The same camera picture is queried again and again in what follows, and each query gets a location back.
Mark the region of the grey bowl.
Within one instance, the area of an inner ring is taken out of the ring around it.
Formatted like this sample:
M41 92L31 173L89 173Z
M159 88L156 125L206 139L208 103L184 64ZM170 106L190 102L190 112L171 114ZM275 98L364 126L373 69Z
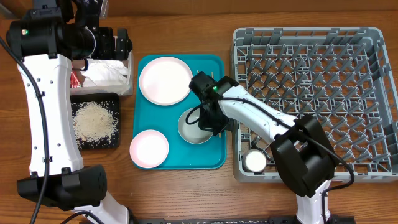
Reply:
M186 110L179 118L178 121L178 133L180 136L190 144L202 144L208 141L213 133L209 131L201 130L198 123L187 124L186 117L192 109Z

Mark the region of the white napkin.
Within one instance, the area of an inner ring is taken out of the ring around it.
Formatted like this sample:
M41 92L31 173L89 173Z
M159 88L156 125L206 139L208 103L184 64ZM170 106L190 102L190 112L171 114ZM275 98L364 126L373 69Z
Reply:
M96 87L125 84L130 72L119 60L88 59L88 69L81 74L84 76L83 87Z

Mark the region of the red sauce packet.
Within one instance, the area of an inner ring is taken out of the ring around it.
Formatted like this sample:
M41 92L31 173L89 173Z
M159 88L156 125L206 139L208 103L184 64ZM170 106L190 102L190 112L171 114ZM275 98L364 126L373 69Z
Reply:
M81 88L81 83L74 71L72 71L70 75L70 88Z

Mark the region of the white cup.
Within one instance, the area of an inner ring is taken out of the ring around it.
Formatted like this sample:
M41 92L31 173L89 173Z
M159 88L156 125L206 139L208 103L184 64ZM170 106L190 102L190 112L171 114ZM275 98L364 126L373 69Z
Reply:
M244 153L242 163L248 172L261 173L266 168L267 159L260 150L251 149Z

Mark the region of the cooked rice pile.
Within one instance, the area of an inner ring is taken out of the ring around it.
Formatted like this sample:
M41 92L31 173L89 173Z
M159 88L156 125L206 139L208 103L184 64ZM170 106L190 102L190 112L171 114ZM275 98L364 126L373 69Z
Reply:
M118 112L114 112L108 101L97 103L74 103L77 110L72 114L73 128L78 146L110 147L118 137Z

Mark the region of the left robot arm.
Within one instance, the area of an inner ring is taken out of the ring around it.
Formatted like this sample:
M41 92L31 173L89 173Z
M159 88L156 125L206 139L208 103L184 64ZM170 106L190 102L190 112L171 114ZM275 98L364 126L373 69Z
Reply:
M37 208L57 207L95 223L135 223L108 192L104 167L84 165L73 130L72 61L131 55L126 29L100 26L108 8L107 1L36 0L1 39L17 63L29 109L29 176L18 180L17 191Z

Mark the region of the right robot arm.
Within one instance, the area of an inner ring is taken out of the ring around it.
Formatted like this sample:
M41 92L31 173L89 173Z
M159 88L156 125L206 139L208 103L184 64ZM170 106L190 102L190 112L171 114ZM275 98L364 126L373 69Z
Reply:
M285 114L253 97L236 80L216 81L199 72L189 88L198 97L198 127L214 135L233 119L268 143L283 183L296 194L298 210L290 223L354 223L328 209L328 194L354 183L353 169L335 153L319 121Z

